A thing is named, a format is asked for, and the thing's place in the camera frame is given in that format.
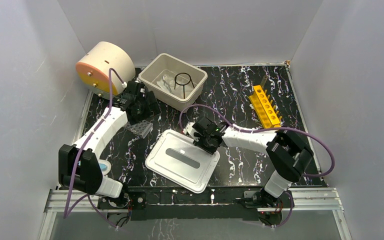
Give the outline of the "black wire tripod stand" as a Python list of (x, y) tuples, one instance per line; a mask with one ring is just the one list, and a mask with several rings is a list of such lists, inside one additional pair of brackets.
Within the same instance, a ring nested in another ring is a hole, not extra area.
[[(179, 77), (181, 75), (187, 76), (188, 79), (186, 79), (186, 78), (184, 78), (184, 80), (179, 79)], [(186, 86), (187, 85), (191, 85), (192, 89), (195, 88), (195, 84), (194, 84), (194, 82), (192, 80), (192, 77), (191, 77), (191, 75), (189, 73), (187, 73), (187, 72), (180, 72), (180, 73), (177, 73), (174, 76), (174, 89), (176, 89), (177, 86), (181, 86), (184, 99), (186, 98)]]

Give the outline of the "white bin lid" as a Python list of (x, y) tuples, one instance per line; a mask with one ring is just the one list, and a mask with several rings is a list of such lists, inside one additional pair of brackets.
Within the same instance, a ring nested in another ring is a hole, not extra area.
[(195, 146), (193, 139), (177, 131), (165, 130), (147, 156), (149, 170), (201, 194), (219, 162), (220, 153), (213, 154)]

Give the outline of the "clear glass test tube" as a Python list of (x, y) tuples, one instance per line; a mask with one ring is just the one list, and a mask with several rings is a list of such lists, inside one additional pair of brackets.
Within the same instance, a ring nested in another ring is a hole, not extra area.
[(265, 84), (266, 84), (266, 82), (268, 81), (268, 79), (269, 79), (269, 76), (268, 76), (268, 75), (265, 75), (265, 76), (262, 78), (261, 83), (260, 83), (260, 86), (261, 86), (262, 88), (265, 87)]

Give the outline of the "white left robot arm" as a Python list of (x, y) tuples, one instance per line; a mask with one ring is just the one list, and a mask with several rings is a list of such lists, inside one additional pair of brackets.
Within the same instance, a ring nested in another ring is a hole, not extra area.
[(129, 81), (122, 93), (110, 99), (102, 116), (85, 135), (59, 149), (58, 182), (85, 194), (109, 197), (117, 208), (127, 206), (130, 200), (127, 188), (103, 173), (98, 158), (121, 128), (160, 112), (155, 93), (142, 82)]

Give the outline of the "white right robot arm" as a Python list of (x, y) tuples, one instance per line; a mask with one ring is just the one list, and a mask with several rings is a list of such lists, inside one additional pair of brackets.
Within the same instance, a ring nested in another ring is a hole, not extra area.
[(268, 207), (275, 207), (293, 183), (304, 175), (314, 157), (311, 147), (292, 130), (264, 130), (239, 128), (227, 122), (215, 124), (207, 117), (189, 122), (183, 134), (193, 139), (193, 144), (209, 154), (223, 146), (243, 148), (267, 155), (274, 172), (262, 188), (261, 199)]

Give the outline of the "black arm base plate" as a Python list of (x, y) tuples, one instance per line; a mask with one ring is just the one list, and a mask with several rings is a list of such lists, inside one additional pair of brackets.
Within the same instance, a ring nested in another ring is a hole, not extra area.
[(273, 198), (259, 186), (207, 187), (193, 193), (181, 187), (130, 187), (119, 198), (101, 197), (100, 210), (132, 211), (133, 221), (156, 219), (241, 219), (279, 224), (295, 206), (291, 191)]

